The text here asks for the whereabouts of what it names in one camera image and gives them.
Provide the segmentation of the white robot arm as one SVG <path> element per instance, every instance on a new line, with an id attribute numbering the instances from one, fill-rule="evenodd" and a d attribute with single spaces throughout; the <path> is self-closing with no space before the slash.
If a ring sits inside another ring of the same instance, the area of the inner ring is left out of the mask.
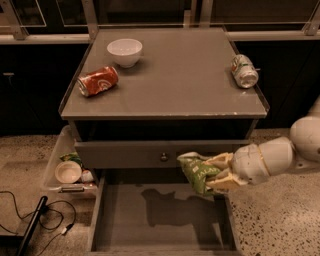
<path id="1" fill-rule="evenodd" d="M 306 116 L 293 123 L 289 136 L 239 148 L 225 155 L 227 168 L 205 184 L 214 191 L 228 191 L 259 184 L 290 171 L 317 168 L 320 162 L 320 97 Z"/>

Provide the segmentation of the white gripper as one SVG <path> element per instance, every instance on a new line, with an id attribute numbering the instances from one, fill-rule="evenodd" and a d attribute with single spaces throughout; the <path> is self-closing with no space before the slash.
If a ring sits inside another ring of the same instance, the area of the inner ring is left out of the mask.
<path id="1" fill-rule="evenodd" d="M 212 165 L 220 170 L 229 168 L 232 165 L 236 174 L 228 173 L 222 178 L 207 179 L 205 184 L 213 190 L 229 191 L 240 186 L 259 184 L 270 177 L 265 163 L 256 144 L 250 144 L 239 148 L 234 155 L 232 153 L 221 153 L 205 161 L 206 165 Z"/>

